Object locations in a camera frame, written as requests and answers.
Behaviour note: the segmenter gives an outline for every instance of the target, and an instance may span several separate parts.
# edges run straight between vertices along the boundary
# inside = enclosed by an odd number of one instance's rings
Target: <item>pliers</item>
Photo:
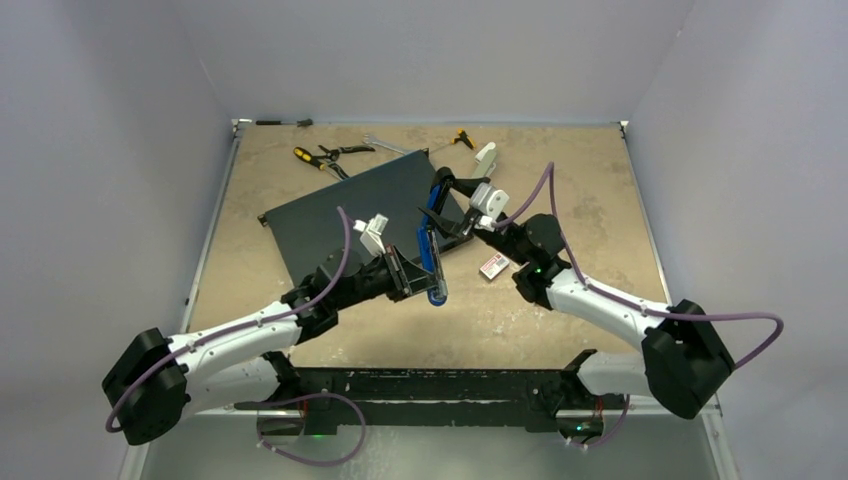
[[[318,148],[324,151],[324,155],[312,155],[303,147],[294,147],[294,156],[299,160],[302,160],[318,170],[327,170],[328,168],[332,171],[331,175],[335,176],[339,180],[346,180],[350,178],[350,175],[336,163],[336,160],[339,159],[339,156],[343,153],[357,153],[357,152],[373,152],[374,147],[369,145],[356,145],[353,147],[339,147],[333,150],[328,150],[324,148],[323,145],[318,145]]]

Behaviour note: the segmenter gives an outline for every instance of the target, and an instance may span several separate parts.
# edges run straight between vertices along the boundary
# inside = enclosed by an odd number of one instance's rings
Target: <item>gray wall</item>
[[[848,476],[846,24],[839,0],[698,1],[630,123],[673,296],[787,321],[720,392],[748,479]],[[768,328],[721,331],[738,357]]]
[[[177,0],[233,117],[629,118],[694,0]]]
[[[109,478],[100,380],[173,332],[228,117],[165,0],[0,6],[0,478]]]

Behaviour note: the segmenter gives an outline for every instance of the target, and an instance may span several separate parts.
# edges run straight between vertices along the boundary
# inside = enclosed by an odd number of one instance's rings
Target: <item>tan table surface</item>
[[[635,295],[664,298],[617,128],[475,126],[466,130],[478,148],[497,143],[498,166],[491,177],[512,198],[507,212],[527,198],[546,163],[555,162],[560,222],[581,268]],[[293,287],[271,230],[263,228],[256,217],[336,180],[295,159],[292,149],[302,146],[315,153],[318,144],[328,148],[357,145],[369,132],[405,148],[434,148],[447,143],[456,127],[247,128],[202,274],[192,331],[255,312]],[[397,156],[377,147],[376,153],[343,155],[340,163],[355,175]],[[435,152],[431,161],[436,168],[450,166],[459,177],[470,176],[475,167],[474,152],[463,145]],[[427,193],[421,192],[422,203]],[[467,201],[458,200],[467,207]],[[523,218],[549,209],[544,188]],[[477,240],[445,254],[450,291],[446,305],[432,307],[424,295],[398,304],[385,297],[361,303],[343,310],[337,327],[293,348],[292,362],[300,366],[561,368],[585,348],[631,350],[588,322],[526,303],[510,278],[517,269],[514,265],[488,283],[478,268],[493,254]]]

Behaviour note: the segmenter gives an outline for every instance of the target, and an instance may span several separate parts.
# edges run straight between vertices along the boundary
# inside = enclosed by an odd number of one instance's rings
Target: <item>screwdriver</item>
[[[294,147],[294,156],[312,165],[318,170],[324,170],[324,167],[327,166],[324,162],[313,158],[312,154],[309,153],[306,149],[300,147]]]
[[[466,147],[470,148],[471,150],[477,148],[477,146],[474,145],[474,140],[471,140],[471,137],[469,137],[468,134],[465,133],[465,130],[460,128],[456,131],[456,133],[458,133],[459,136],[451,140],[451,145],[455,145],[456,142],[462,142],[465,144]]]
[[[474,144],[474,140],[472,140],[471,137],[468,136],[468,133],[464,129],[460,128],[456,131],[456,133],[457,133],[457,136],[455,138],[451,139],[450,143],[446,143],[446,144],[444,144],[440,147],[436,147],[436,148],[430,150],[429,153],[438,152],[439,150],[441,150],[445,147],[448,147],[450,145],[456,145],[457,142],[464,143],[465,146],[470,148],[471,150],[474,150],[475,148],[477,148],[477,146]]]

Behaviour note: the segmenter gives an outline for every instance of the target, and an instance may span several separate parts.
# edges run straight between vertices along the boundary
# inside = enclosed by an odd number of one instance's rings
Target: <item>metal wrench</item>
[[[395,152],[398,152],[398,153],[402,153],[404,155],[406,155],[408,153],[412,153],[412,152],[415,151],[415,150],[407,150],[405,148],[400,148],[396,145],[392,145],[391,143],[386,143],[382,140],[379,140],[377,137],[375,137],[374,135],[372,135],[370,133],[365,134],[365,137],[362,139],[362,143],[365,143],[367,145],[377,145],[378,147],[388,148],[389,150],[392,150],[392,151],[395,151]]]

